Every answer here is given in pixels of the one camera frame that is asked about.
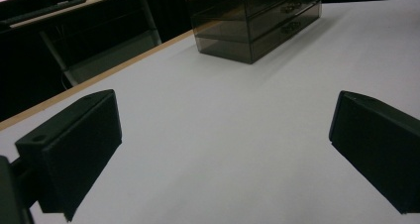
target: desk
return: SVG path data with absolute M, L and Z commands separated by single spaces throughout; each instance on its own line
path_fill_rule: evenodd
M 123 144 L 72 223 L 417 224 L 420 215 L 400 215 L 328 132 L 341 90 L 420 118 L 419 15 L 420 0 L 327 4 L 254 65 L 201 55 L 183 35 L 4 129 L 0 154 L 15 159 L 20 137 L 113 88 Z M 65 223 L 32 211 L 37 223 Z

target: dark background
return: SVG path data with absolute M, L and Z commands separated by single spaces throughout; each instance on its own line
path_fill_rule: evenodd
M 148 1 L 163 42 L 191 29 L 185 0 Z M 92 13 L 89 17 L 98 16 Z M 0 33 L 0 121 L 65 91 L 63 83 L 66 81 L 38 33 Z

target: white tabletop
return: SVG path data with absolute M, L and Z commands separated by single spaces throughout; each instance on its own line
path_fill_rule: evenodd
M 420 223 L 328 140 L 341 90 L 420 118 L 420 0 L 323 5 L 253 65 L 201 55 L 188 37 L 1 131 L 0 154 L 12 161 L 16 140 L 109 88 L 123 144 L 72 223 Z

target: white table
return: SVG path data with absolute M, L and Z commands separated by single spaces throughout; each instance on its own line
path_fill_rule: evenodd
M 20 137 L 81 96 L 113 88 L 123 144 L 74 224 L 418 224 L 328 132 L 341 90 L 420 118 L 420 0 L 323 7 L 321 19 L 254 65 L 201 55 L 192 36 L 179 40 L 40 105 L 0 132 L 0 154 L 12 161 Z M 65 223 L 38 204 L 32 212 L 38 224 Z

